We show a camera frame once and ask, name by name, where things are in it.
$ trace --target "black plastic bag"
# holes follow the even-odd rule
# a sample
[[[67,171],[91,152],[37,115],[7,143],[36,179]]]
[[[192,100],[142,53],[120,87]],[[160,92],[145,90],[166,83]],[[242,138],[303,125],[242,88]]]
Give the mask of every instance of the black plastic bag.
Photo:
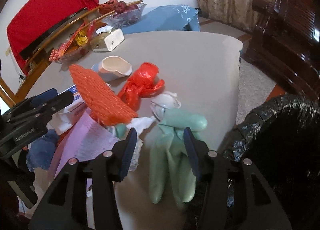
[[[225,158],[250,158],[255,163],[281,202],[293,230],[320,229],[320,108],[316,104],[302,96],[273,98],[253,109],[222,145]],[[197,189],[199,195],[203,188]],[[230,217],[232,190],[230,182]],[[194,221],[200,210],[190,207]],[[188,226],[185,229],[195,229],[190,222]]]

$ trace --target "screw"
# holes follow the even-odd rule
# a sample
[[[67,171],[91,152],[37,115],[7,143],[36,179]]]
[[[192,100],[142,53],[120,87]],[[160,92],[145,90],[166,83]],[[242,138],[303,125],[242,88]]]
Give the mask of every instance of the screw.
[[[251,161],[250,159],[248,159],[248,158],[245,158],[245,159],[243,160],[243,163],[244,163],[245,165],[247,165],[247,166],[250,166],[250,165],[252,164],[252,161]]]
[[[106,158],[109,158],[109,157],[111,157],[112,155],[113,155],[112,151],[105,151],[105,152],[103,153],[103,156],[105,156]]]
[[[218,156],[218,153],[216,151],[208,151],[208,156],[211,158],[215,158]]]
[[[68,160],[68,163],[70,164],[70,165],[75,165],[76,163],[77,163],[77,159],[76,158],[71,158],[70,160]]]

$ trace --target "floor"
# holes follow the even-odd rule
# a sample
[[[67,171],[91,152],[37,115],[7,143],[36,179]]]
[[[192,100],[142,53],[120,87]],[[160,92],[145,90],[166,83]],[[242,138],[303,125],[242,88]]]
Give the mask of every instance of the floor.
[[[200,31],[232,36],[244,44],[246,51],[251,35],[223,23],[199,18]],[[255,107],[271,97],[284,94],[285,91],[259,69],[242,59],[240,64],[239,104],[236,124],[244,121],[246,115]]]

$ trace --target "red cloth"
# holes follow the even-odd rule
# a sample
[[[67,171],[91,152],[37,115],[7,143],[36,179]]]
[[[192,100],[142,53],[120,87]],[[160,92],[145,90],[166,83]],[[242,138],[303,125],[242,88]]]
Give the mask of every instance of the red cloth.
[[[40,35],[71,14],[98,5],[98,0],[29,0],[7,27],[12,54],[20,68],[25,65],[20,52]]]

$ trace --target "table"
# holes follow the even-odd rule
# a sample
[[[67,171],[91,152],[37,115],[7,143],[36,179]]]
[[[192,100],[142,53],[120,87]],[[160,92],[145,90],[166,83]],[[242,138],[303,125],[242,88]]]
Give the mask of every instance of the table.
[[[207,118],[208,127],[202,135],[209,148],[216,150],[236,121],[241,49],[242,42],[226,35],[153,31],[125,35],[125,40],[112,52],[91,52],[77,64],[91,68],[111,55],[124,58],[132,64],[133,71],[143,62],[154,63],[159,67],[159,78],[166,82],[166,90],[178,94],[182,108]],[[50,88],[56,88],[61,93],[72,86],[69,71],[61,68],[65,70],[61,64],[50,64],[28,96]],[[112,89],[118,93],[125,80],[111,82]],[[139,116],[151,116],[149,106],[150,98],[142,99]],[[159,204],[152,204],[148,196],[149,150],[156,130],[154,126],[143,138],[137,170],[116,185],[116,200],[125,230],[181,229],[185,220],[168,184]]]

